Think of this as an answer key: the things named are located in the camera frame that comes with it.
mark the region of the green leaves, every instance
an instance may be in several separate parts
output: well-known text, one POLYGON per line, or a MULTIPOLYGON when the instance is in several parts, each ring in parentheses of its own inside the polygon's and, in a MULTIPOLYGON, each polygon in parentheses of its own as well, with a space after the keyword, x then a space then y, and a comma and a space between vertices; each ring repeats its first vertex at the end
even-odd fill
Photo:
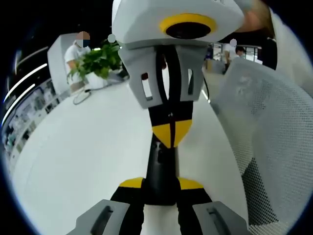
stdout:
POLYGON ((92 50, 76 61, 76 68, 71 70, 67 77, 72 77, 75 73, 85 79, 86 74, 94 72, 104 79, 108 78, 109 70, 121 68, 121 59, 118 56, 118 43, 103 42, 100 50, 92 50))

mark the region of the gray plastic bracket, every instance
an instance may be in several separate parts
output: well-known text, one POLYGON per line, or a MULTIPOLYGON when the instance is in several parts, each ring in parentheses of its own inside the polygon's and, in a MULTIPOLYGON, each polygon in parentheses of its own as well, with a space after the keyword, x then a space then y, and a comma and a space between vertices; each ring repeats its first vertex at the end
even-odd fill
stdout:
POLYGON ((75 229, 67 235, 118 235, 128 207, 126 203, 101 200, 77 218, 75 229))
POLYGON ((136 99, 143 109, 162 104, 162 99, 157 86, 156 75, 156 56, 157 53, 154 47, 138 48, 127 50, 122 48, 118 51, 127 72, 130 75, 129 85, 132 89, 136 99), (141 75, 147 73, 149 87, 152 95, 147 98, 143 85, 141 75))
POLYGON ((251 235, 246 221, 222 202, 198 204, 193 209, 204 235, 251 235))
POLYGON ((207 46, 176 46, 179 57, 181 72, 181 101, 196 101, 199 99, 203 85, 202 66, 207 46), (193 92, 188 94, 189 74, 188 69, 193 73, 193 92))

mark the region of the led light strip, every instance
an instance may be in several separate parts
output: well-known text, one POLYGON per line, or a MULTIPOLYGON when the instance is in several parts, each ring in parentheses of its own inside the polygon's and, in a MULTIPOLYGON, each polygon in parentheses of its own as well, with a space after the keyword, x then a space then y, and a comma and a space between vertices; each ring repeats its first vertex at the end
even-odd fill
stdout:
POLYGON ((211 100, 207 97, 206 93, 204 90, 202 90, 202 94, 204 95, 205 99, 207 100, 208 103, 211 103, 211 100))
POLYGON ((31 89, 33 89, 35 86, 35 83, 33 85, 31 85, 29 88, 27 88, 14 102, 13 104, 10 106, 10 108, 8 109, 8 111, 5 113, 3 119, 2 119, 2 123, 1 126, 3 126, 3 123, 5 122, 6 118, 9 116, 10 112, 12 111, 12 109, 15 107, 15 105, 17 105, 17 103, 20 101, 20 99, 23 98, 24 95, 26 95, 31 89))
POLYGON ((20 81, 18 81, 11 90, 9 90, 8 94, 6 94, 4 101, 6 101, 6 99, 11 95, 11 93, 28 77, 30 77, 31 75, 33 75, 35 72, 41 70, 42 68, 46 67, 48 64, 45 63, 43 65, 40 65, 38 68, 34 69, 32 72, 28 73, 26 76, 24 76, 20 81))
POLYGON ((20 66, 21 63, 23 63, 23 62, 25 62, 26 60, 28 60, 30 57, 32 57, 32 56, 38 54, 39 52, 42 52, 42 51, 44 51, 44 50, 47 50, 48 48, 49 48, 49 47, 41 48, 41 49, 39 49, 38 51, 35 51, 34 53, 31 53, 30 55, 26 56, 24 59, 22 59, 21 61, 19 61, 19 62, 17 63, 17 67, 20 66))

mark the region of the yellow ring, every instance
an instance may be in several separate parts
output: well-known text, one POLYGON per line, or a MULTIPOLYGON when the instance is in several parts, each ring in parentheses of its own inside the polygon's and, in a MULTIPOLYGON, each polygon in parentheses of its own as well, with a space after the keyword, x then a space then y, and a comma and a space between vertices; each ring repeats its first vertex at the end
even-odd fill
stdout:
POLYGON ((193 23, 200 23, 204 24, 208 27, 210 27, 211 32, 214 32, 217 29, 217 24, 214 19, 208 17, 208 16, 203 16, 199 14, 179 14, 175 16, 170 16, 168 18, 165 18, 161 23, 160 23, 160 29, 163 33, 166 34, 166 30, 176 24, 179 23, 184 23, 184 22, 193 22, 193 23))

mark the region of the yellow panel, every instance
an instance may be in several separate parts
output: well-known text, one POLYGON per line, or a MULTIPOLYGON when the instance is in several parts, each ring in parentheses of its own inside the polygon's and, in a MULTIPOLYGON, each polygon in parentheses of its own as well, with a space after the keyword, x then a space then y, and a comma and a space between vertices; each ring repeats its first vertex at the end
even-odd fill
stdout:
POLYGON ((176 121, 175 122, 175 141, 174 147, 177 147, 182 138, 187 134, 192 124, 192 120, 176 121))
POLYGON ((194 23, 204 24, 210 27, 211 33, 213 33, 217 29, 217 24, 214 19, 208 16, 200 15, 200 14, 189 14, 189 13, 179 14, 179 15, 165 18, 160 23, 160 28, 161 28, 161 31, 165 33, 169 27, 179 24, 179 23, 184 23, 184 22, 194 22, 194 23))
POLYGON ((206 64, 206 70, 208 72, 212 72, 212 60, 206 60, 207 64, 206 64))
POLYGON ((121 183, 120 187, 126 187, 126 188, 141 188, 143 178, 134 178, 130 180, 126 180, 123 183, 121 183))
POLYGON ((153 126, 152 131, 167 148, 171 148, 171 129, 169 123, 153 126))
POLYGON ((187 180, 184 178, 178 178, 179 183, 180 183, 180 189, 197 189, 197 188, 203 188, 201 184, 199 184, 197 181, 194 180, 187 180))

